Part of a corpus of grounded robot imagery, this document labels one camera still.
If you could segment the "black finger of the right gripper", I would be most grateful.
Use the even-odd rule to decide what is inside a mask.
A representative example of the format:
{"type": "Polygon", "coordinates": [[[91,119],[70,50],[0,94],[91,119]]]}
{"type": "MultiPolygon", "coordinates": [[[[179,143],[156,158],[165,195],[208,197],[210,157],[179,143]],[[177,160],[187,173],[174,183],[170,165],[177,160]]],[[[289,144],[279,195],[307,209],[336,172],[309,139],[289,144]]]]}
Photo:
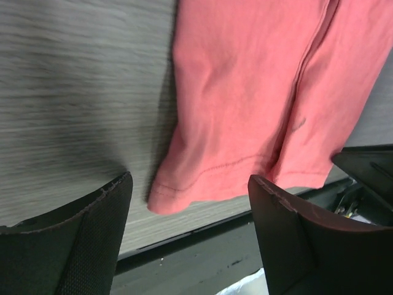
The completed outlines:
{"type": "Polygon", "coordinates": [[[392,210],[392,147],[346,147],[332,162],[392,210]]]}

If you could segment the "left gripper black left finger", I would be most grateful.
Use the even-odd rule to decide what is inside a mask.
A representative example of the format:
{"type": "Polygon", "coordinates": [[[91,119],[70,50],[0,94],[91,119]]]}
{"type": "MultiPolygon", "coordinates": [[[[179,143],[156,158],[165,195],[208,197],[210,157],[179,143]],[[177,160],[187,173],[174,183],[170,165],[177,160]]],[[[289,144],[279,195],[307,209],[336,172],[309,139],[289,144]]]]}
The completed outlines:
{"type": "Polygon", "coordinates": [[[55,210],[1,227],[1,294],[109,294],[129,212],[126,172],[55,210]]]}

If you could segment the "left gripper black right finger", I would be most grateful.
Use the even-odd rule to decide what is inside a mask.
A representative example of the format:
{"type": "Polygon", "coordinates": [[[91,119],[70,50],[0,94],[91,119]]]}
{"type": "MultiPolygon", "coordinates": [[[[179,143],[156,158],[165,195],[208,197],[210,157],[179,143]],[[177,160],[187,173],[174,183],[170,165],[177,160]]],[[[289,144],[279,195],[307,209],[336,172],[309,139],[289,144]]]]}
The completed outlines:
{"type": "Polygon", "coordinates": [[[391,294],[392,228],[356,221],[265,178],[248,182],[270,294],[391,294]]]}

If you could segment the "salmon pink t-shirt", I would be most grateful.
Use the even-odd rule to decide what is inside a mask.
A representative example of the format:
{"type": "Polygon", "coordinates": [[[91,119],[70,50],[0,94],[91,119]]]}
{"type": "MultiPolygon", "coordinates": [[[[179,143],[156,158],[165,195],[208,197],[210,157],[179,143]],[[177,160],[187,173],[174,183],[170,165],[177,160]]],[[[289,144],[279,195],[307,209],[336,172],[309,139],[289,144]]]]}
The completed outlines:
{"type": "Polygon", "coordinates": [[[391,49],[391,1],[180,1],[177,125],[148,209],[245,195],[250,175],[322,187],[391,49]]]}

